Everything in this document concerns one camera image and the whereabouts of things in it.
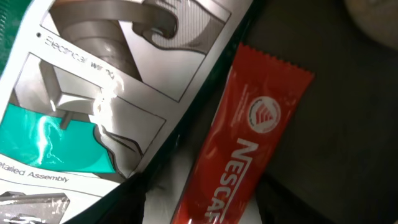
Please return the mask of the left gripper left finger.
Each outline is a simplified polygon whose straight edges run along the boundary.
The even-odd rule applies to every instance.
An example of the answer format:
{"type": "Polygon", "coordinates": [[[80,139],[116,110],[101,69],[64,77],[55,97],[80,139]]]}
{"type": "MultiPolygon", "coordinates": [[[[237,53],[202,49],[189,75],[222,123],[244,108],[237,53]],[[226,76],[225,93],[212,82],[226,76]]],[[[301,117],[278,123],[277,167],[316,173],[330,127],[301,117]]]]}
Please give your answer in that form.
{"type": "Polygon", "coordinates": [[[165,187],[149,181],[143,174],[136,174],[124,182],[125,187],[110,208],[96,224],[142,224],[146,193],[152,189],[164,190],[165,187]]]}

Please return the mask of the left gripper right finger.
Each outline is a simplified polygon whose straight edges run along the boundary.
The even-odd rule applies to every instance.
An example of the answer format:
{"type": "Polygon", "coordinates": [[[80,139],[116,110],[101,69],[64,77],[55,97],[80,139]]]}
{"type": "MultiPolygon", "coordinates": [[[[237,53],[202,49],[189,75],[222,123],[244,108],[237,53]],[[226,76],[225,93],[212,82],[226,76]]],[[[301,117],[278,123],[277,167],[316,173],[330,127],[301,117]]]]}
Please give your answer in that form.
{"type": "Polygon", "coordinates": [[[257,184],[256,202],[266,224],[333,224],[269,174],[257,184]]]}

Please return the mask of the red Nescafe stick sachet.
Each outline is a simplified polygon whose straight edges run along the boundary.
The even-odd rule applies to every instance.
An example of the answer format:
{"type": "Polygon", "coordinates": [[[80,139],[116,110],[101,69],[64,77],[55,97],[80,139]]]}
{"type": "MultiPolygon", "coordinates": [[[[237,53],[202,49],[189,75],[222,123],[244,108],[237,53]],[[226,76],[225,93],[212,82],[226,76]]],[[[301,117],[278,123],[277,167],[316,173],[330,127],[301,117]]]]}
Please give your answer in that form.
{"type": "Polygon", "coordinates": [[[313,73],[238,46],[173,223],[238,223],[313,73]]]}

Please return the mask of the grey plastic mesh basket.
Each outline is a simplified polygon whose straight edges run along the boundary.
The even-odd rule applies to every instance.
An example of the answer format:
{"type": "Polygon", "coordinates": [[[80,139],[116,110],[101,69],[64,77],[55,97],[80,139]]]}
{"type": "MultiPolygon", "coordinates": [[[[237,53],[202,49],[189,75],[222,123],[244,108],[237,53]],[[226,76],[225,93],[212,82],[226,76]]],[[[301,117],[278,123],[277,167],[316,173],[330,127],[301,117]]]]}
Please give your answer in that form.
{"type": "MultiPolygon", "coordinates": [[[[261,1],[245,43],[307,69],[265,174],[333,223],[397,221],[397,52],[343,1],[261,1]]],[[[256,200],[242,223],[263,223],[256,200]]]]}

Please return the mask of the green white instruction package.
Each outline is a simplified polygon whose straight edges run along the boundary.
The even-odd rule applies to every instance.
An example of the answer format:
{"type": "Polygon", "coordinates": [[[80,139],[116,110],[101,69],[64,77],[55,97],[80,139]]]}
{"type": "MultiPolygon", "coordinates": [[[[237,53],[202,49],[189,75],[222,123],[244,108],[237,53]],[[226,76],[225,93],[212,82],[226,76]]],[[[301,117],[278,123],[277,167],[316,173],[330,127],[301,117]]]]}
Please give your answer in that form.
{"type": "Polygon", "coordinates": [[[259,1],[2,1],[1,222],[170,223],[259,1]]]}

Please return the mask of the white plastic bottle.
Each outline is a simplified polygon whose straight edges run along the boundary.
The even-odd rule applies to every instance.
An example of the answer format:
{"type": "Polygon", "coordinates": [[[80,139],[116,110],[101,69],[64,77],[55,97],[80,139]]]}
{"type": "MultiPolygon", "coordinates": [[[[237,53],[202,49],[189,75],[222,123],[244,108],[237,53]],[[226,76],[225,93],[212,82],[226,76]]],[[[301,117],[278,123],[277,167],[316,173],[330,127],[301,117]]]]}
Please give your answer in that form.
{"type": "Polygon", "coordinates": [[[372,40],[397,50],[397,0],[344,0],[354,23],[372,40]]]}

